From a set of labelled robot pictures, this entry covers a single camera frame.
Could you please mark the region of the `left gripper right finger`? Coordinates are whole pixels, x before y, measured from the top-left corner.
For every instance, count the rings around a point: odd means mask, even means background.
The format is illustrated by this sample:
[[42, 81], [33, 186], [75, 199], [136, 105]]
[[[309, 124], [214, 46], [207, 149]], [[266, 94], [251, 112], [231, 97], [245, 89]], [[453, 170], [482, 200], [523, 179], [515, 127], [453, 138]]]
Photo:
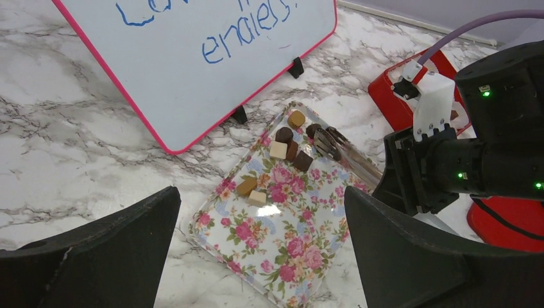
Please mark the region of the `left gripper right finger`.
[[344, 207], [368, 307], [542, 307], [543, 254], [445, 232], [349, 186]]

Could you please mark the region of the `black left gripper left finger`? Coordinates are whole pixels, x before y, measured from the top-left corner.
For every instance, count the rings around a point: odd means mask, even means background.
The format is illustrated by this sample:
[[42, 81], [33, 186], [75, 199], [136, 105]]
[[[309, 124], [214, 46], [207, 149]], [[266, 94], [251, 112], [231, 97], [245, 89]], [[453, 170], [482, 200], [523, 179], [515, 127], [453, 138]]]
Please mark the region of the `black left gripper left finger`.
[[180, 210], [169, 186], [70, 231], [1, 251], [2, 307], [153, 307]]

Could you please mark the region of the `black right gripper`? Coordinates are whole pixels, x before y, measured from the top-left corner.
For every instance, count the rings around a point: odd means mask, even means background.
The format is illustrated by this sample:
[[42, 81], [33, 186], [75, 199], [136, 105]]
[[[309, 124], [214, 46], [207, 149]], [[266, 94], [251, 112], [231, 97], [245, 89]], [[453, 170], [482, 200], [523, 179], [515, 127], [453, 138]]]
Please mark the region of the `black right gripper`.
[[411, 128], [384, 137], [386, 168], [372, 196], [409, 216], [437, 214], [460, 194], [486, 196], [485, 142], [458, 139], [447, 127], [416, 141]]

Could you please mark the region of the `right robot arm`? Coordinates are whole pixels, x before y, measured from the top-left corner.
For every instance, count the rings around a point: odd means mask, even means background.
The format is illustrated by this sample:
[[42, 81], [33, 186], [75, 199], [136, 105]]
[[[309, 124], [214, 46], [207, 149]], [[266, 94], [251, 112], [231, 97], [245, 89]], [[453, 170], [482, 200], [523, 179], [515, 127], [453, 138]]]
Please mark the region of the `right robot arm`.
[[417, 101], [410, 128], [384, 139], [386, 168], [373, 197], [413, 216], [461, 194], [543, 199], [543, 43], [478, 60], [454, 79], [404, 78]]

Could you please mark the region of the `red chocolate box base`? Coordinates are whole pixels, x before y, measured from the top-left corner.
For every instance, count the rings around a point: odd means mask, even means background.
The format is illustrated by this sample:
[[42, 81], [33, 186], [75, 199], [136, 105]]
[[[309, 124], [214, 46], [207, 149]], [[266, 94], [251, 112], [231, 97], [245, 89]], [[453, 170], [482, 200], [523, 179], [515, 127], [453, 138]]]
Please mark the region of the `red chocolate box base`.
[[[418, 60], [422, 54], [424, 54], [423, 51], [387, 68], [368, 86], [370, 97], [396, 132], [412, 125], [416, 105], [414, 102], [407, 103], [396, 97], [393, 92], [393, 84], [401, 77], [404, 66], [411, 60]], [[425, 67], [429, 71], [439, 73], [450, 79], [453, 79], [457, 73], [457, 66], [451, 63], [442, 51], [438, 51], [431, 56], [425, 62]], [[457, 135], [460, 135], [471, 126], [464, 101], [457, 89], [454, 92], [450, 125], [456, 129]]]

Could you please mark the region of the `dark ridged chocolate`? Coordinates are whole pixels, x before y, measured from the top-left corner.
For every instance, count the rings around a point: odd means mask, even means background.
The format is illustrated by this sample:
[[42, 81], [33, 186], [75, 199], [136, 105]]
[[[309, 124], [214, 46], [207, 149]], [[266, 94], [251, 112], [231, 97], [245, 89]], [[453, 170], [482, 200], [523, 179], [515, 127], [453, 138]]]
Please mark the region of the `dark ridged chocolate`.
[[307, 137], [309, 139], [314, 139], [315, 138], [315, 135], [318, 131], [322, 130], [322, 126], [318, 123], [313, 123], [313, 124], [310, 124], [306, 130], [305, 130], [305, 133], [307, 134]]

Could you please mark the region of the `caramel round chocolate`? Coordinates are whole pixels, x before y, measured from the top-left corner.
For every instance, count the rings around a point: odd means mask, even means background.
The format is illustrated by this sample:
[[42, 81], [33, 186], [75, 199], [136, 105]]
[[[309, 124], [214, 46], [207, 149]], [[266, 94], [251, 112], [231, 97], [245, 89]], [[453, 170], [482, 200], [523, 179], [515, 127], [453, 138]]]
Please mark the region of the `caramel round chocolate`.
[[299, 110], [295, 110], [293, 111], [289, 117], [287, 118], [287, 124], [293, 129], [293, 130], [297, 130], [299, 129], [301, 126], [303, 126], [306, 122], [306, 117], [305, 115], [299, 111]]

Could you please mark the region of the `dark round chocolate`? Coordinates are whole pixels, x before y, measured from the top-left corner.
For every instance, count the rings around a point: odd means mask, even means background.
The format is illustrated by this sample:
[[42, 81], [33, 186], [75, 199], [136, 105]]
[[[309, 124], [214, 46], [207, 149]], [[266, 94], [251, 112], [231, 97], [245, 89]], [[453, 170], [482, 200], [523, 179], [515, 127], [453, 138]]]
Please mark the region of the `dark round chocolate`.
[[293, 131], [289, 127], [281, 127], [276, 131], [275, 141], [290, 144], [290, 142], [293, 140], [293, 136]]

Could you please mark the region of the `white square chocolate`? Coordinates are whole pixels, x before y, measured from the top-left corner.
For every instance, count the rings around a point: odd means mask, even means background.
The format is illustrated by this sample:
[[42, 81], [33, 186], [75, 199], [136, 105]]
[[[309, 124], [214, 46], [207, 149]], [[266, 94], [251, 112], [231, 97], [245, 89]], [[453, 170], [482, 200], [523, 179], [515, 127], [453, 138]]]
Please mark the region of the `white square chocolate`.
[[286, 143], [272, 141], [269, 149], [269, 156], [278, 160], [285, 160], [288, 145]]

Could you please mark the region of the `white block chocolate lower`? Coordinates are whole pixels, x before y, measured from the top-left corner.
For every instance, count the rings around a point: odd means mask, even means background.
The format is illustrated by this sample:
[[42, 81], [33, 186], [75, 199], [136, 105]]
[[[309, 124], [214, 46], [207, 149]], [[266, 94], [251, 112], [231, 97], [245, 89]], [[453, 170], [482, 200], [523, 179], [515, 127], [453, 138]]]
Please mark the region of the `white block chocolate lower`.
[[253, 190], [247, 198], [247, 203], [256, 207], [263, 207], [267, 204], [267, 194]]

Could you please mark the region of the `caramel block chocolate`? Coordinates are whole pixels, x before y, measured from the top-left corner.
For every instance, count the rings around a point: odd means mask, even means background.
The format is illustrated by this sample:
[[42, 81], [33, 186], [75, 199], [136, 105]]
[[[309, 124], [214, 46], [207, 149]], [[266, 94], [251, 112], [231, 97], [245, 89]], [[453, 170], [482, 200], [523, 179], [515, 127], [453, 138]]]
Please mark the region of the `caramel block chocolate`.
[[236, 188], [239, 196], [249, 196], [258, 186], [257, 179], [254, 177], [245, 178]]

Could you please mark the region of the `red box lid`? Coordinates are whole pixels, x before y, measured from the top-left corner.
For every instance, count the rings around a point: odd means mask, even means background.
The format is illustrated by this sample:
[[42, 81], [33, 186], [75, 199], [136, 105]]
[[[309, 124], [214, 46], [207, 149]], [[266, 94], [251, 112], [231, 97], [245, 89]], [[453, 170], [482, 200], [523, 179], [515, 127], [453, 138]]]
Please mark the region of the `red box lid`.
[[473, 199], [470, 228], [491, 246], [543, 252], [543, 202], [516, 198]]

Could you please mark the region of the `floral rectangular tray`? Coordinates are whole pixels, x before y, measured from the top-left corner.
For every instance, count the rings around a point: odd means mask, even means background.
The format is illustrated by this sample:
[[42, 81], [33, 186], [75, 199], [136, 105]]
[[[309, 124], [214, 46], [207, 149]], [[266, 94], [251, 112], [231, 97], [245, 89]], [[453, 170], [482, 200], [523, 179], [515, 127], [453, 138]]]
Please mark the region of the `floral rectangular tray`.
[[[294, 131], [300, 151], [312, 157], [308, 171], [269, 156], [276, 131], [295, 111], [306, 125], [322, 118], [291, 102], [266, 127], [260, 139], [231, 170], [193, 217], [189, 232], [219, 262], [279, 307], [309, 307], [349, 235], [344, 190], [368, 186], [342, 165], [321, 156], [305, 128]], [[256, 207], [239, 196], [237, 186], [257, 179], [267, 204]]]

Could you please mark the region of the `white board pink frame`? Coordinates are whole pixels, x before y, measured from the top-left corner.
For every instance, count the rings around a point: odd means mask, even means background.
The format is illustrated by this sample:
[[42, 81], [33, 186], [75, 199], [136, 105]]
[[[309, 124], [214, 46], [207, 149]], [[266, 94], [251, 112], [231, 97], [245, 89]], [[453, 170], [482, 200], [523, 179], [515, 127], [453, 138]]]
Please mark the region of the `white board pink frame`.
[[328, 39], [335, 1], [56, 1], [162, 149], [188, 150]]

